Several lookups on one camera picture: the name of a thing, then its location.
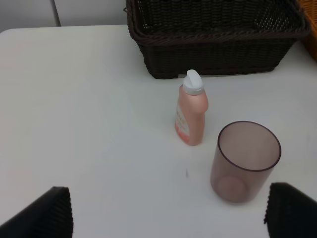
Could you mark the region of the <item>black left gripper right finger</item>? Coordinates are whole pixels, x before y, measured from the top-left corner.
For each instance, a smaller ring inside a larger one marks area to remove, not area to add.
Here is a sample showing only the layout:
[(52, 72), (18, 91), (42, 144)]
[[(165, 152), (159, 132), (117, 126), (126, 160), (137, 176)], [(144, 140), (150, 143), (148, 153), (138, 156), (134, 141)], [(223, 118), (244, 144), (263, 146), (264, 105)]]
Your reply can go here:
[(315, 238), (317, 202), (288, 183), (272, 183), (264, 224), (270, 238)]

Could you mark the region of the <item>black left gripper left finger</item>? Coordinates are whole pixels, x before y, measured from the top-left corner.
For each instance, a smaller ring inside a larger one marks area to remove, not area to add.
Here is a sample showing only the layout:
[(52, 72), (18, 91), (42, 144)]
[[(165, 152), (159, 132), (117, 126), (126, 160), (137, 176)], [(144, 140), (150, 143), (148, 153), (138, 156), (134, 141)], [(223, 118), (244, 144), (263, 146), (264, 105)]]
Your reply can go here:
[(53, 186), (0, 226), (2, 238), (71, 238), (73, 214), (68, 187)]

